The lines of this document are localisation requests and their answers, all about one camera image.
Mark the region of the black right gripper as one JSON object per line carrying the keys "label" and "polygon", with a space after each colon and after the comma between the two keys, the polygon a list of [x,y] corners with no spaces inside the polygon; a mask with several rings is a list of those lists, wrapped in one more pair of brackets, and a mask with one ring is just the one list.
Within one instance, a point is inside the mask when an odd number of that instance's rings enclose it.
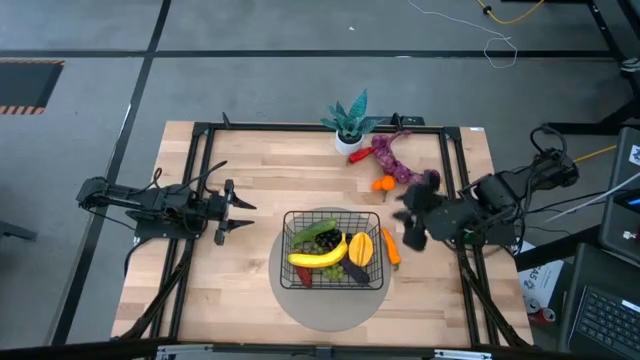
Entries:
{"label": "black right gripper", "polygon": [[403,243],[415,251],[424,251],[427,233],[436,241],[450,239],[444,205],[447,198],[430,186],[410,185],[406,192],[398,195],[396,201],[403,202],[405,210],[392,214],[404,226]]}

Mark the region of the small orange round fruit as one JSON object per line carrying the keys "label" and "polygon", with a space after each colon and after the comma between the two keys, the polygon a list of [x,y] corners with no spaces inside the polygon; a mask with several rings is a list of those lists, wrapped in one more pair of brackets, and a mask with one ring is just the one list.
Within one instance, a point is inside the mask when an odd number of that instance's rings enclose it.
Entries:
{"label": "small orange round fruit", "polygon": [[388,193],[396,187],[396,180],[391,175],[385,175],[379,179],[376,179],[371,184],[371,190],[373,192],[381,193],[383,202],[386,201]]}

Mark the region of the orange carrot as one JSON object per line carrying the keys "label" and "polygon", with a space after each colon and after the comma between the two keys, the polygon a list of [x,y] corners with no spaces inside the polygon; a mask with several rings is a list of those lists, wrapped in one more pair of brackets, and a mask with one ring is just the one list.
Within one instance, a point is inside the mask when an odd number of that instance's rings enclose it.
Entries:
{"label": "orange carrot", "polygon": [[390,231],[387,230],[386,228],[382,229],[382,234],[383,234],[385,245],[387,248],[389,261],[392,265],[393,270],[397,271],[401,264],[402,258],[399,255],[396,242],[393,236],[391,235]]}

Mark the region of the yellow orange mango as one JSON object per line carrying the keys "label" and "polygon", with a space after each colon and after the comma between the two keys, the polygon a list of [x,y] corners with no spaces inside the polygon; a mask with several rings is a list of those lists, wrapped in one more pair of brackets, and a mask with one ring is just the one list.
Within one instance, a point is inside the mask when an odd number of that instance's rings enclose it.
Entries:
{"label": "yellow orange mango", "polygon": [[365,267],[371,261],[374,248],[373,241],[367,233],[356,233],[349,243],[348,256],[350,261],[359,267]]}

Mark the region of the green cucumber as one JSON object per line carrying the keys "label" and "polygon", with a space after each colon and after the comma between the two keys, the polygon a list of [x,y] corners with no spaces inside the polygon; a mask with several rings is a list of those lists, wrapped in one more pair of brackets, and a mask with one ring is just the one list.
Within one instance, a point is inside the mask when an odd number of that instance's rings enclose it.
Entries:
{"label": "green cucumber", "polygon": [[303,244],[305,242],[313,240],[317,235],[331,231],[337,228],[338,221],[334,218],[324,219],[312,223],[311,225],[305,227],[301,231],[297,232],[293,239],[292,244],[294,246]]}

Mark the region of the dark purple long eggplant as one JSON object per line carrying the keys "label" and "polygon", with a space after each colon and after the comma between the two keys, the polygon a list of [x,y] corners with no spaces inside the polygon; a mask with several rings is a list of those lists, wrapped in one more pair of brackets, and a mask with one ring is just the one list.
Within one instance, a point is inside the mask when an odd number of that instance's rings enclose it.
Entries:
{"label": "dark purple long eggplant", "polygon": [[[336,245],[341,241],[341,232],[338,229],[321,233],[315,237],[315,243],[322,247],[325,252],[333,250]],[[352,234],[346,233],[346,241],[350,243]],[[370,277],[367,272],[353,264],[348,254],[346,254],[339,263],[336,263],[326,269],[327,277],[332,280],[340,281],[344,276],[350,276],[360,286],[369,284]]]}

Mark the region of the yellow banana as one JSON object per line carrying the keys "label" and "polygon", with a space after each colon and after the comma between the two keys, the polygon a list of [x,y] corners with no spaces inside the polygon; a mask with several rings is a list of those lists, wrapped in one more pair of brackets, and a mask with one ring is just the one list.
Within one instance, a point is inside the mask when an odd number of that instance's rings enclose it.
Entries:
{"label": "yellow banana", "polygon": [[346,241],[346,234],[342,233],[341,241],[336,247],[323,255],[303,254],[303,253],[291,253],[288,255],[287,260],[294,266],[303,268],[325,268],[330,267],[340,260],[348,252],[348,244]]}

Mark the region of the green grape bunch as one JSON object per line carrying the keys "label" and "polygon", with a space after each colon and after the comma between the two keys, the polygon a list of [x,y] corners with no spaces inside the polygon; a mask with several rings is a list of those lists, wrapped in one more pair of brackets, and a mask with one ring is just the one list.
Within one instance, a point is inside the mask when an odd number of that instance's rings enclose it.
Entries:
{"label": "green grape bunch", "polygon": [[319,269],[329,280],[340,280],[344,275],[340,261],[347,251],[348,245],[341,241],[330,251],[320,252],[319,249],[312,249],[309,253],[294,252],[288,255],[287,260],[293,266],[305,269],[309,273],[313,269]]}

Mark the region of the potted green succulent plant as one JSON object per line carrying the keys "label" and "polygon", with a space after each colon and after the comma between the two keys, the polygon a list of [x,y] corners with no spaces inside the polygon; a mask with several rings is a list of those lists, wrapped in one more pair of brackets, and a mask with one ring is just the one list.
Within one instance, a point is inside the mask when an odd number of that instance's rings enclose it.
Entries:
{"label": "potted green succulent plant", "polygon": [[328,106],[332,118],[322,118],[320,122],[335,132],[335,147],[339,154],[348,156],[360,150],[364,136],[381,123],[380,119],[366,116],[367,107],[366,89],[352,102],[348,111],[339,101]]}

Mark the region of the black desk edge bar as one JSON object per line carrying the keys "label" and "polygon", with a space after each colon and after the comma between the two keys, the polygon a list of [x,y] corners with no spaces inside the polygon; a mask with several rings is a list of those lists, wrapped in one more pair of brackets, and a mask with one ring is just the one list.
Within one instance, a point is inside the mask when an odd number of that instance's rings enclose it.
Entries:
{"label": "black desk edge bar", "polygon": [[573,235],[565,236],[515,255],[516,269],[521,272],[574,256],[580,244],[598,247],[600,230],[601,226],[595,225]]}

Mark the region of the dark open laptop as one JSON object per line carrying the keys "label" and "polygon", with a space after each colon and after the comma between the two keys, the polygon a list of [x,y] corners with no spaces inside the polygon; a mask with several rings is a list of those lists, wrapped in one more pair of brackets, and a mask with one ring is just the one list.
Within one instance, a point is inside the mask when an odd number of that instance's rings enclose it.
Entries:
{"label": "dark open laptop", "polygon": [[600,244],[640,263],[640,130],[620,131],[609,187]]}

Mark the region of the grey stand foot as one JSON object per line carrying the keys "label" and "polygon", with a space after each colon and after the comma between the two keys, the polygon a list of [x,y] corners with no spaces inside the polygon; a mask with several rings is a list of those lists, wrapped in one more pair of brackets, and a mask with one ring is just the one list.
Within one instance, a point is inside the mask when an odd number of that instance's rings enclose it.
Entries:
{"label": "grey stand foot", "polygon": [[0,239],[3,237],[16,237],[27,241],[35,241],[37,233],[0,220]]}

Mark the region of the black laptop keyboard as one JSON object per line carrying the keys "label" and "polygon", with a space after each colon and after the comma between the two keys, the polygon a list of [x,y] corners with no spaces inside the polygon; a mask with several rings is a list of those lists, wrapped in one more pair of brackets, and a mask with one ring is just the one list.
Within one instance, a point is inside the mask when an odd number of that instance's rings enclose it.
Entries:
{"label": "black laptop keyboard", "polygon": [[640,360],[640,267],[578,247],[559,349],[581,358]]}

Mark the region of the black hazard-striped floor mat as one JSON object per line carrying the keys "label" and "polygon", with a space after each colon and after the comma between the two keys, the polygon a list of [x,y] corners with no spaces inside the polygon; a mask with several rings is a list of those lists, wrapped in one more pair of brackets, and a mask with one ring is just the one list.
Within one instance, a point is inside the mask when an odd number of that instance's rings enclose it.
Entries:
{"label": "black hazard-striped floor mat", "polygon": [[0,58],[0,115],[43,114],[63,60]]}

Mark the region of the black desk leg frame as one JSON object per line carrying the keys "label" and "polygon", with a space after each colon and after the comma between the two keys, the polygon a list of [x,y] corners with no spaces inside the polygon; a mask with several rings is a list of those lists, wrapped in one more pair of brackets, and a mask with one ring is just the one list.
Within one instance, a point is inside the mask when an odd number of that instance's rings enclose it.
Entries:
{"label": "black desk leg frame", "polygon": [[[607,44],[610,57],[619,67],[622,67],[626,57],[616,43],[609,26],[601,14],[600,8],[595,4],[594,0],[585,0],[585,2]],[[640,4],[635,6],[633,0],[614,0],[614,2],[631,27],[632,33],[640,42]],[[632,90],[632,98],[608,116],[593,123],[550,122],[544,123],[543,126],[563,135],[613,136],[625,127],[640,130],[640,123],[628,123],[631,119],[640,120],[640,71],[630,73],[621,70],[621,76],[627,80]]]}

